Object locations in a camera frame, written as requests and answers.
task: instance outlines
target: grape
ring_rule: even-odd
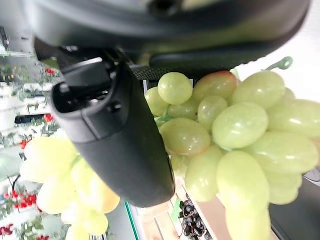
[[[89,214],[90,209],[75,195],[61,214],[61,220],[65,224],[81,224]]]
[[[198,104],[190,97],[188,101],[179,105],[170,105],[168,107],[168,116],[172,118],[186,118],[196,120]]]
[[[198,107],[198,121],[209,132],[217,116],[228,107],[227,101],[220,96],[205,97]]]
[[[89,233],[81,225],[72,225],[66,233],[65,240],[88,240]]]
[[[176,177],[184,178],[189,165],[187,156],[172,155],[170,158],[171,166]]]
[[[298,194],[298,188],[294,186],[271,186],[269,201],[272,204],[285,205],[296,200]]]
[[[89,206],[98,212],[110,213],[118,206],[120,197],[94,173],[90,180]]]
[[[320,103],[294,99],[280,102],[267,111],[270,130],[292,132],[306,137],[320,136]]]
[[[103,213],[92,211],[83,221],[83,227],[91,235],[102,235],[107,231],[108,219]]]
[[[201,78],[194,86],[192,96],[200,103],[208,96],[230,97],[237,87],[237,78],[229,71],[218,71]]]
[[[52,176],[42,185],[36,204],[48,214],[60,214],[67,209],[75,194],[74,183],[68,174]]]
[[[226,209],[257,215],[268,207],[269,184],[257,161],[243,151],[229,152],[217,169],[217,186]]]
[[[271,187],[293,187],[300,188],[302,185],[302,176],[300,173],[278,173],[264,170],[266,179]]]
[[[158,87],[150,88],[144,95],[150,111],[155,116],[162,116],[166,110],[168,103],[166,103],[158,93]]]
[[[205,152],[191,158],[184,182],[187,193],[194,200],[205,202],[216,196],[218,192],[216,173],[222,156],[217,146],[210,146]]]
[[[204,127],[187,118],[174,118],[159,131],[166,149],[172,154],[196,155],[210,145],[210,136]]]
[[[282,77],[269,70],[257,72],[241,82],[232,95],[232,103],[252,102],[267,109],[285,93]]]
[[[284,95],[282,96],[279,102],[290,102],[294,99],[296,99],[294,92],[286,87],[284,90]]]
[[[158,83],[160,97],[172,105],[186,102],[192,95],[192,84],[190,80],[179,72],[169,72],[163,75]]]
[[[277,173],[306,173],[319,160],[317,147],[311,140],[282,131],[265,133],[245,151],[253,155],[262,168]]]
[[[216,144],[226,149],[239,149],[254,143],[266,131],[268,116],[257,104],[242,102],[228,107],[213,122]]]
[[[258,216],[245,216],[226,209],[225,221],[232,240],[270,239],[271,222],[267,208]]]
[[[71,172],[76,191],[83,203],[98,212],[109,213],[119,204],[115,194],[82,158]]]
[[[25,157],[44,173],[63,174],[70,170],[72,162],[78,155],[67,140],[54,137],[36,137],[24,149]]]
[[[20,167],[20,176],[24,180],[30,182],[36,182],[43,184],[49,177],[47,172],[38,168],[38,165],[34,164],[30,160],[25,160]]]

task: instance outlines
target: red flower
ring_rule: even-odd
[[[50,67],[46,67],[44,69],[44,72],[47,73],[47,74],[50,74],[50,75],[54,75],[55,74],[55,71],[53,71]]]
[[[54,119],[54,117],[50,113],[45,114],[43,117],[47,123],[50,123]]]
[[[22,140],[22,142],[19,143],[21,149],[25,149],[28,142],[30,142],[30,140]]]

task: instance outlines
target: bunch of grapes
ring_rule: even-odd
[[[233,240],[268,240],[269,203],[294,201],[319,160],[320,104],[296,99],[270,70],[242,82],[219,71],[194,88],[170,72],[145,98],[188,194],[210,201],[219,193]]]
[[[65,134],[34,138],[24,154],[27,159],[20,175],[25,180],[43,183],[36,205],[48,214],[61,214],[62,221],[71,225],[66,240],[88,240],[89,234],[106,232],[105,214],[117,207],[120,198],[79,155]]]
[[[179,218],[183,218],[183,234],[191,240],[199,240],[202,236],[204,236],[205,240],[211,240],[212,237],[207,231],[204,222],[199,216],[199,213],[195,209],[195,206],[189,198],[188,194],[186,195],[186,197],[188,200],[180,201],[179,205],[181,209]]]

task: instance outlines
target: black plastic part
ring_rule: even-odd
[[[58,123],[98,175],[120,197],[138,207],[168,201],[175,192],[169,157],[130,68],[120,63],[105,99],[67,107],[59,83],[51,106]]]

